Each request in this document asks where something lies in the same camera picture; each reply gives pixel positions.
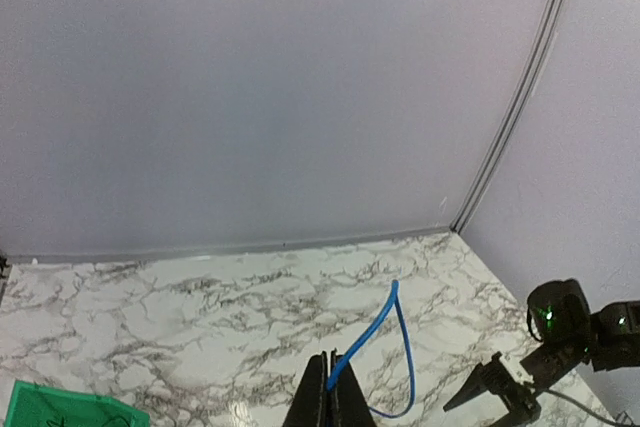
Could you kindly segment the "right aluminium frame post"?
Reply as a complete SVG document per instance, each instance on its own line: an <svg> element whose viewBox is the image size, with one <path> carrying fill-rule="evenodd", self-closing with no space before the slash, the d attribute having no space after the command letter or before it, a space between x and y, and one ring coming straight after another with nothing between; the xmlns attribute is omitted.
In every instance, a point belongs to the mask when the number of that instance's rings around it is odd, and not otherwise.
<svg viewBox="0 0 640 427"><path fill-rule="evenodd" d="M527 106L545 63L549 57L557 25L566 0L546 0L534 41L489 148L474 176L464 201L449 226L449 230L462 235L477 211L483 196L496 174L517 124Z"/></svg>

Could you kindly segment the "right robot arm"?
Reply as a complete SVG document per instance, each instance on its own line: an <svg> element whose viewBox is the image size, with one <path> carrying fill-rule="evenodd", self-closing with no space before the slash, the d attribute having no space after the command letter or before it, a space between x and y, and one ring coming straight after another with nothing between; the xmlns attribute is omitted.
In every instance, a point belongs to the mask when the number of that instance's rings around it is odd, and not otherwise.
<svg viewBox="0 0 640 427"><path fill-rule="evenodd" d="M541 284L529 294L527 328L538 348L521 360L496 352L477 364L443 410L488 392L507 410L495 426L525 426L540 418L541 394L569 399L553 386L579 364L596 372L639 365L639 303L614 302L593 313L573 278Z"/></svg>

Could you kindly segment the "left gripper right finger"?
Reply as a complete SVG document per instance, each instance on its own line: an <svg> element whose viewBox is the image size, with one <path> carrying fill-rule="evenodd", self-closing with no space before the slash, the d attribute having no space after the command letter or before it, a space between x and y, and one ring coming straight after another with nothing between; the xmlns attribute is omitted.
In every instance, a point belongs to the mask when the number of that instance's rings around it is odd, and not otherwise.
<svg viewBox="0 0 640 427"><path fill-rule="evenodd" d="M373 417L350 363L340 372L328 393L328 425L373 427Z"/></svg>

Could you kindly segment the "far green storage bin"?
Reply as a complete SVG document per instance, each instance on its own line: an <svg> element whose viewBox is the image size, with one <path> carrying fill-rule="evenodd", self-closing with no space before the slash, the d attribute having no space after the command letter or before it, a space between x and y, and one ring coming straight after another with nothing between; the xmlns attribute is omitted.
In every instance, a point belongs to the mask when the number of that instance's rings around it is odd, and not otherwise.
<svg viewBox="0 0 640 427"><path fill-rule="evenodd" d="M149 426L150 415L108 396L16 380L4 426Z"/></svg>

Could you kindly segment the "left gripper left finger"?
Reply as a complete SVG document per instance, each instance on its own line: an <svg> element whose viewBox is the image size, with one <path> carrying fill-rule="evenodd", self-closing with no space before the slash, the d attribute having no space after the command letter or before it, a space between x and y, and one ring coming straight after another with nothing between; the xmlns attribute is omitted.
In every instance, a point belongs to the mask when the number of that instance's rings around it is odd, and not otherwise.
<svg viewBox="0 0 640 427"><path fill-rule="evenodd" d="M312 355L285 416L283 427L325 427L328 420L327 353Z"/></svg>

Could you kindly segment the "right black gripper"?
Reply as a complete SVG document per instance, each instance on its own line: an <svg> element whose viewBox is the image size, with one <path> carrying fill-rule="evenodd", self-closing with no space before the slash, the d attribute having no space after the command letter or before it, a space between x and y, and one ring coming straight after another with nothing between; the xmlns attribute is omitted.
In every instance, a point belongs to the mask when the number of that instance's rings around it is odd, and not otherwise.
<svg viewBox="0 0 640 427"><path fill-rule="evenodd" d="M526 380L521 383L510 378L501 358L502 353L498 352L488 363L477 364L443 410L448 412L490 392L498 395L507 408L507 413L499 420L500 427L525 426L536 422L541 415L541 405L537 400L534 382Z"/></svg>

